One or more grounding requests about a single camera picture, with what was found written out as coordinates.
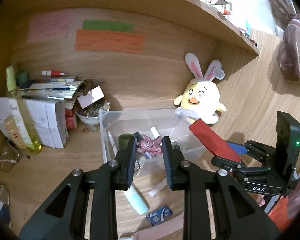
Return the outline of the person right hand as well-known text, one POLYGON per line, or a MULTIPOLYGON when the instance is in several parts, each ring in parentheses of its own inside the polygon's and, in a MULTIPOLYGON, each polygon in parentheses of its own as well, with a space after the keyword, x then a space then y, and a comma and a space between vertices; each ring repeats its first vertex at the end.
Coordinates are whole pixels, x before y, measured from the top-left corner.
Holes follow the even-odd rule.
POLYGON ((264 206, 266 201, 264 200, 264 195, 262 194, 256 194, 255 195, 255 201, 259 206, 264 206))

